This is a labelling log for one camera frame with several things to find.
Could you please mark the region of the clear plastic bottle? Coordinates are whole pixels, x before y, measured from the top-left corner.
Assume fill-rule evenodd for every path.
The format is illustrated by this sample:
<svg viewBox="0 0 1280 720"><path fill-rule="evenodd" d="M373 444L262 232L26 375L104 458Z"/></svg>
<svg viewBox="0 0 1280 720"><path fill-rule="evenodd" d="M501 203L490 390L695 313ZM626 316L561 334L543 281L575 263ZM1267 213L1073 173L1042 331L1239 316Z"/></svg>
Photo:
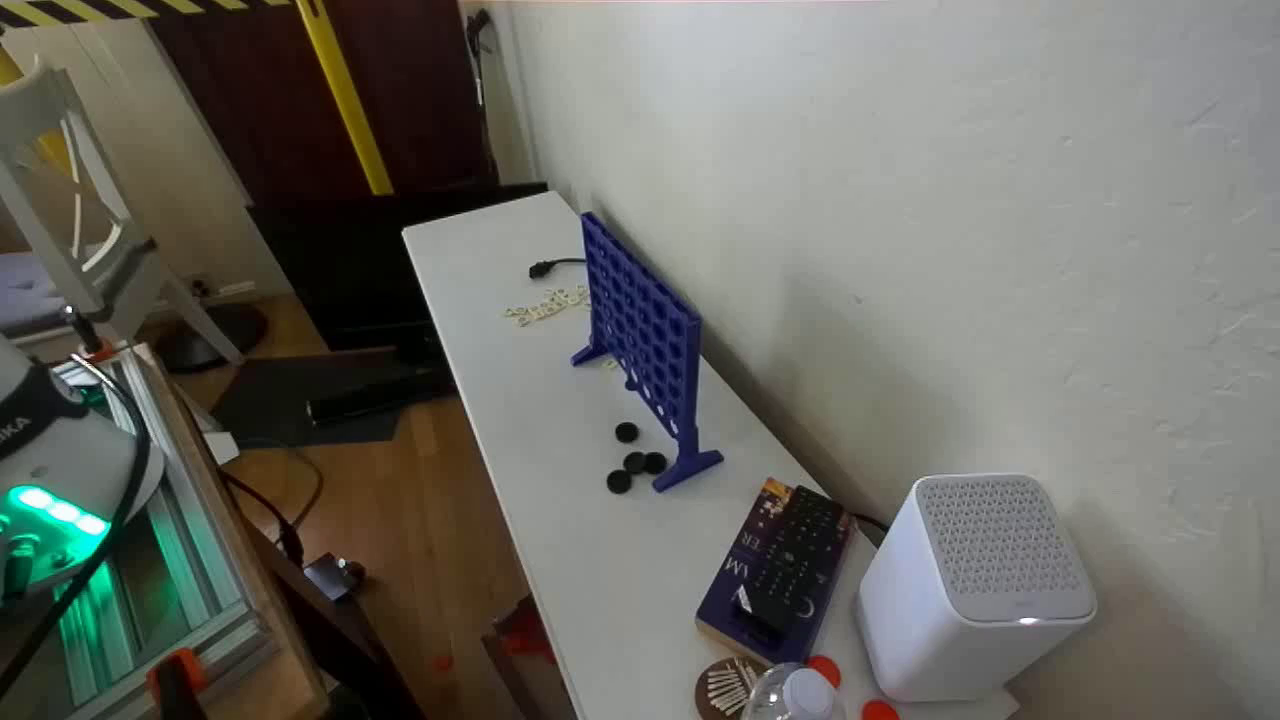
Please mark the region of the clear plastic bottle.
<svg viewBox="0 0 1280 720"><path fill-rule="evenodd" d="M739 720L842 720L835 689L804 663L767 666L746 700Z"/></svg>

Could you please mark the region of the black remote control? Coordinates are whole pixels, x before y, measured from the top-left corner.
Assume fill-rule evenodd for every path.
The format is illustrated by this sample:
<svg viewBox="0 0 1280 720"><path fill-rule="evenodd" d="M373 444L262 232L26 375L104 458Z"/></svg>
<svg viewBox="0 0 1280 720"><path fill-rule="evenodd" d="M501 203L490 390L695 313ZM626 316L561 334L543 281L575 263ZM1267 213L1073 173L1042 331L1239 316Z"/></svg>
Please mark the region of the black remote control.
<svg viewBox="0 0 1280 720"><path fill-rule="evenodd" d="M828 601L844 544L847 513L796 487L764 535L762 563L735 592L739 608L781 636L801 633Z"/></svg>

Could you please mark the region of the round brown coaster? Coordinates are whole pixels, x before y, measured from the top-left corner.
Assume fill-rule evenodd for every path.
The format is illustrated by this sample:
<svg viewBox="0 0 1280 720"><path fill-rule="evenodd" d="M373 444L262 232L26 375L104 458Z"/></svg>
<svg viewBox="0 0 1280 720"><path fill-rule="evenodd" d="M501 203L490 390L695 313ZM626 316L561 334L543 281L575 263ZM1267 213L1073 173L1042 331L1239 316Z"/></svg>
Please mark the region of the round brown coaster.
<svg viewBox="0 0 1280 720"><path fill-rule="evenodd" d="M724 655L695 674L699 720L739 720L764 663L753 655Z"/></svg>

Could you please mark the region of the metal robot stand frame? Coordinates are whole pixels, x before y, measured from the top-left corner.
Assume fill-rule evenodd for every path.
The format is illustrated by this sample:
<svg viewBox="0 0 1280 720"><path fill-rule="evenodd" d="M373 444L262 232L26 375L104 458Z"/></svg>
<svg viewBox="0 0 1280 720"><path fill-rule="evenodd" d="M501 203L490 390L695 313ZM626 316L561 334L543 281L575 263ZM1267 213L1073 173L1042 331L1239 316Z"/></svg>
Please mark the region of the metal robot stand frame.
<svg viewBox="0 0 1280 720"><path fill-rule="evenodd" d="M146 346L122 350L107 372L135 398L165 477L0 715L161 720L152 671L186 655L210 720L322 720L327 689L194 413Z"/></svg>

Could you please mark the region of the black game disc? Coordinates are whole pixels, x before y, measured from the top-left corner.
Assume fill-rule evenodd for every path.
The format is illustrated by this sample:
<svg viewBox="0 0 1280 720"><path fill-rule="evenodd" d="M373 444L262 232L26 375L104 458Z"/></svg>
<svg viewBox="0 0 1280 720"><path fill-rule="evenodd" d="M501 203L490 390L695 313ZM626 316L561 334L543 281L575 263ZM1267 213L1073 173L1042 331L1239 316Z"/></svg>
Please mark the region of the black game disc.
<svg viewBox="0 0 1280 720"><path fill-rule="evenodd" d="M626 456L626 473L639 477L660 477L668 469L668 456L665 453L628 453Z"/></svg>
<svg viewBox="0 0 1280 720"><path fill-rule="evenodd" d="M633 473L617 469L617 473L607 473L604 485L607 485L607 493L626 495L626 493L633 493Z"/></svg>
<svg viewBox="0 0 1280 720"><path fill-rule="evenodd" d="M617 441L619 441L619 444L636 444L636 441L639 441L639 426L626 420L626 424L617 424Z"/></svg>

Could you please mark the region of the white chair frame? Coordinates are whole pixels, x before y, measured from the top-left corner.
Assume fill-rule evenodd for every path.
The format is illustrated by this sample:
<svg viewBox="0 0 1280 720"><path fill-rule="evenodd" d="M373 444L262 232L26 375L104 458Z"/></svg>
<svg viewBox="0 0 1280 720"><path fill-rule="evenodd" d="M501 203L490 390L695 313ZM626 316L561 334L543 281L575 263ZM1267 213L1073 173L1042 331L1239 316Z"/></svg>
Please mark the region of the white chair frame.
<svg viewBox="0 0 1280 720"><path fill-rule="evenodd" d="M0 203L63 308L107 341L132 341L152 316L177 313L220 360L246 360L132 213L71 75L57 65L31 65L0 86Z"/></svg>

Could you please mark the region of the dark blue book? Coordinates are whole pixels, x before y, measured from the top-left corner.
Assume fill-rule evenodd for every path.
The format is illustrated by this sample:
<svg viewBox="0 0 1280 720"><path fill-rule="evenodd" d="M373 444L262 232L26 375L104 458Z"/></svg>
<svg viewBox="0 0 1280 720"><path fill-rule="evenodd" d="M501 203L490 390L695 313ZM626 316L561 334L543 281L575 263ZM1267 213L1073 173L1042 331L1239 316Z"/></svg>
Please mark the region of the dark blue book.
<svg viewBox="0 0 1280 720"><path fill-rule="evenodd" d="M804 660L852 533L856 520L835 499L767 481L721 559L695 622L764 663Z"/></svg>

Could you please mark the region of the blue connect four grid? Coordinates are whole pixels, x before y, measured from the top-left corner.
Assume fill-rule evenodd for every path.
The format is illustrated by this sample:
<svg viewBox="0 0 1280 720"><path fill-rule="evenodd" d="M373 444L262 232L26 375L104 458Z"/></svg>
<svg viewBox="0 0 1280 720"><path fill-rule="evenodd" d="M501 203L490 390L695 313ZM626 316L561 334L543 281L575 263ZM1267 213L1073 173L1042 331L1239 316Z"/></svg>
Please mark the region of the blue connect four grid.
<svg viewBox="0 0 1280 720"><path fill-rule="evenodd" d="M626 389L678 441L678 456L652 481L668 493L721 462L699 444L699 316L591 213L580 216L589 267L589 341L572 364L614 357Z"/></svg>

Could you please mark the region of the white cube speaker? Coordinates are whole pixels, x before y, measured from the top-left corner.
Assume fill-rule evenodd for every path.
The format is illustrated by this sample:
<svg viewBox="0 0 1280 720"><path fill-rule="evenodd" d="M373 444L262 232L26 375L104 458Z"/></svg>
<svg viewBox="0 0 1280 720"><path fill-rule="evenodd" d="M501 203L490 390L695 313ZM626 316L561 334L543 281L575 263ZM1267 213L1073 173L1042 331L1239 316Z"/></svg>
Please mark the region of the white cube speaker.
<svg viewBox="0 0 1280 720"><path fill-rule="evenodd" d="M1100 611L1033 477L922 477L879 540L856 621L894 700L984 700Z"/></svg>

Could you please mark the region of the wooden letter tiles cluster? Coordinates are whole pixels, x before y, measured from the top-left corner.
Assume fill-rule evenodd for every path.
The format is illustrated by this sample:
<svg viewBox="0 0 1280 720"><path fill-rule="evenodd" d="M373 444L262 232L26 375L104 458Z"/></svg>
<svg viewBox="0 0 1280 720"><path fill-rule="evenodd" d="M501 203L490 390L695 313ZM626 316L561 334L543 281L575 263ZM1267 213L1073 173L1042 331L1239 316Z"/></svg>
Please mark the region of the wooden letter tiles cluster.
<svg viewBox="0 0 1280 720"><path fill-rule="evenodd" d="M589 308L589 295L549 295L542 305L507 308L507 321L518 327L535 327L535 325L549 325L549 321L580 313L580 308Z"/></svg>

